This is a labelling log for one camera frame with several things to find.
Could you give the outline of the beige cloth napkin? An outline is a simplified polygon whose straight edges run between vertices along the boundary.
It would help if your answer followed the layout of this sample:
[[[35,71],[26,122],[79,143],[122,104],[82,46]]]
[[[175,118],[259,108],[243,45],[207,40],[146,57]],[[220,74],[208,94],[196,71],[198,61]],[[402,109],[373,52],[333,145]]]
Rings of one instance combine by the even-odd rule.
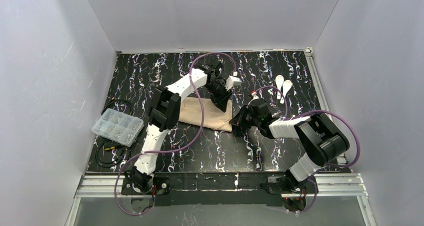
[[[218,109],[211,99],[202,98],[204,120],[203,127],[217,131],[232,132],[229,121],[233,118],[233,103],[228,100],[226,111]],[[202,109],[197,97],[187,97],[181,102],[179,122],[200,126]]]

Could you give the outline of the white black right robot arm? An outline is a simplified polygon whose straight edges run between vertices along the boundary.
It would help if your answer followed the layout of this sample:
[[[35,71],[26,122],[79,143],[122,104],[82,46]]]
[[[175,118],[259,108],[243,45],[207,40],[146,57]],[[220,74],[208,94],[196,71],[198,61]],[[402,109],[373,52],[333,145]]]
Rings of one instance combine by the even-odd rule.
[[[262,98],[253,99],[244,105],[229,123],[241,129],[256,127],[262,136],[269,139],[299,139],[305,154],[285,172],[285,182],[293,185],[306,181],[350,148],[346,136],[325,112],[312,112],[291,119],[277,118]]]

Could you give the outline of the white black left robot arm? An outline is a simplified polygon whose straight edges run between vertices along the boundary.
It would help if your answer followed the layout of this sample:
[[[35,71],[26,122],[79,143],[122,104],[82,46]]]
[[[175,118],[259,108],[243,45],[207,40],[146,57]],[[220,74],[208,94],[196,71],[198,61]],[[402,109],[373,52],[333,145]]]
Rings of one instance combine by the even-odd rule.
[[[133,169],[141,175],[155,172],[158,154],[169,131],[178,122],[197,125],[200,128],[223,130],[228,128],[224,115],[231,116],[233,88],[241,84],[237,71],[222,75],[223,65],[195,65],[178,81],[157,86],[147,110],[146,137],[140,154],[134,157]]]

